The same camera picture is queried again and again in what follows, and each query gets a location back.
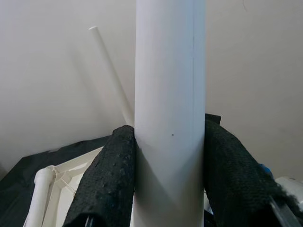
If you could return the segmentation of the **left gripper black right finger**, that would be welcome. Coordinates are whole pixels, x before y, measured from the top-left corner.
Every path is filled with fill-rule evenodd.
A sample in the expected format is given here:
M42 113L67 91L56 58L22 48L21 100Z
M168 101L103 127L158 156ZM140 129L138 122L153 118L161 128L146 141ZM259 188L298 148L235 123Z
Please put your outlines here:
M218 122L205 119L204 188L216 227L301 227L303 212Z

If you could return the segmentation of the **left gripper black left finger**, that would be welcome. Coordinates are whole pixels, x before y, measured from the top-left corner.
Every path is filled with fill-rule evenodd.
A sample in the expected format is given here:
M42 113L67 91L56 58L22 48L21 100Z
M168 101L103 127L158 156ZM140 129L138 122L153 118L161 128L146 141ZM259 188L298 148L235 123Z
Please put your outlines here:
M65 227L128 227L135 183L134 128L115 129L83 174Z

